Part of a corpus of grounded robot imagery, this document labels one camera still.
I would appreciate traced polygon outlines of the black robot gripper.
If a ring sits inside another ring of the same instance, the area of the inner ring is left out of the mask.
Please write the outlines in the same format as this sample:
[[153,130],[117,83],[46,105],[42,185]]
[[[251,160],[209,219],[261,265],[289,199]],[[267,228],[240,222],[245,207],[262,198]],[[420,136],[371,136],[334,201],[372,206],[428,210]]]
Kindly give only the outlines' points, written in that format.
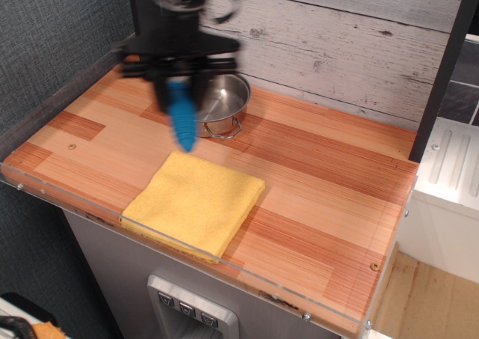
[[[227,0],[226,10],[211,20],[222,24],[235,16],[240,0]],[[167,113],[166,79],[187,76],[193,121],[198,119],[210,76],[234,73],[238,40],[201,30],[201,14],[207,0],[153,0],[160,9],[156,30],[126,40],[119,47],[123,76],[153,81],[159,108]]]

